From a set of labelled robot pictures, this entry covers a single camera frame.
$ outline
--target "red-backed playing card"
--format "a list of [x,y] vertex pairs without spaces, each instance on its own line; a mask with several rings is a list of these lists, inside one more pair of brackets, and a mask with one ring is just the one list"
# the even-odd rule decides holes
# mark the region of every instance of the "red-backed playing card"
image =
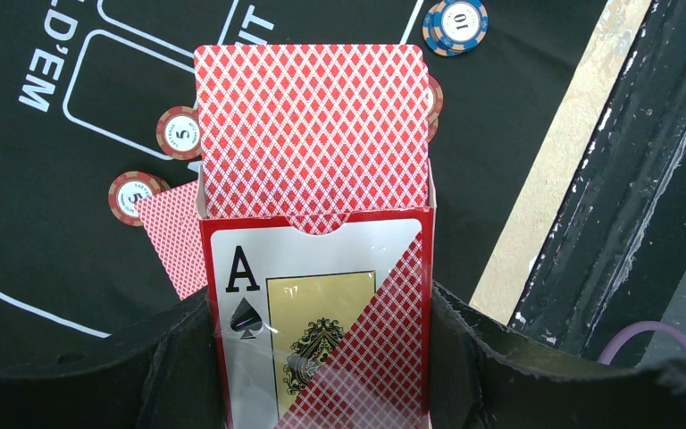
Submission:
[[206,286],[204,251],[198,232],[198,183],[168,190],[137,202],[140,220],[180,299]]
[[209,217],[426,205],[416,46],[202,46],[196,80]]

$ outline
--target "5 poker chip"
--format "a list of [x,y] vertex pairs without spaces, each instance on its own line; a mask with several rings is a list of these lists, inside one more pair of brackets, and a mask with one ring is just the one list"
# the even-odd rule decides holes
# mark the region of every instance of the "5 poker chip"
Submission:
[[173,159],[188,161],[201,155],[201,130],[197,111],[184,105],[173,107],[156,124],[156,142]]
[[427,142],[430,143],[435,137],[435,133],[438,132],[438,120],[430,122],[430,126],[427,128]]
[[170,188],[164,180],[145,172],[125,172],[112,182],[107,195],[114,217],[130,226],[143,226],[135,203],[165,192]]

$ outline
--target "stack of poker chips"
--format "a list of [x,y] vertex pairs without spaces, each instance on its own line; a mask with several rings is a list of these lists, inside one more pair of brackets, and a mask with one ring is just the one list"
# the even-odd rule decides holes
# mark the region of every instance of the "stack of poker chips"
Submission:
[[443,0],[424,15],[422,36],[440,56],[474,49],[488,32],[488,11],[480,0]]
[[188,161],[201,156],[196,109],[180,105],[164,112],[156,124],[156,142],[172,159]]
[[438,131],[438,115],[443,110],[443,89],[435,78],[428,75],[429,88],[427,91],[427,120],[430,122],[427,128],[428,143],[435,137]]

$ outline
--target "poker chip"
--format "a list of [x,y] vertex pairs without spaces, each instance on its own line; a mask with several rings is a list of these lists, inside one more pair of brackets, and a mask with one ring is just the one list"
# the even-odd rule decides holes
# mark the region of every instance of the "poker chip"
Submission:
[[424,43],[427,47],[435,54],[440,56],[457,56],[461,53],[451,51],[445,46],[438,43],[438,39],[435,37],[434,32],[434,12],[438,9],[440,4],[435,4],[432,8],[424,15],[424,21],[422,22],[422,37],[424,38]]
[[109,207],[114,217],[130,226],[142,226],[135,203],[164,192],[164,184],[162,179],[144,172],[121,174],[109,187]]
[[156,176],[152,176],[152,177],[154,177],[154,178],[156,179],[156,181],[158,181],[159,184],[162,185],[162,190],[163,190],[164,192],[166,192],[167,190],[172,189],[172,186],[170,186],[170,184],[167,183],[166,181],[164,181],[164,179],[162,179],[161,177],[156,177]]
[[156,141],[174,159],[188,161],[201,155],[201,131],[196,110],[178,106],[164,112],[156,124]]
[[480,0],[443,0],[432,14],[432,29],[449,52],[474,49],[488,32],[488,11]]
[[430,90],[427,91],[427,117],[430,122],[438,120],[440,111],[443,110],[443,89],[431,75],[427,75]]
[[430,126],[427,128],[427,142],[430,143],[432,138],[435,137],[435,133],[438,132],[438,120],[430,122]]

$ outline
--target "blue poker chip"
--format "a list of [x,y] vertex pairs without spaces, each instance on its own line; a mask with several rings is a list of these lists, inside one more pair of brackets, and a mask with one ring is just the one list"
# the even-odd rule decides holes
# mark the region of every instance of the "blue poker chip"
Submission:
[[433,28],[433,22],[435,22],[434,11],[438,8],[438,4],[432,6],[432,8],[424,15],[424,21],[422,22],[422,37],[424,38],[424,43],[427,47],[435,53],[435,55],[440,56],[457,56],[461,52],[451,51],[447,47],[438,43],[438,39],[435,37],[435,29]]
[[435,38],[451,52],[474,49],[488,25],[488,11],[480,0],[443,0],[432,14]]

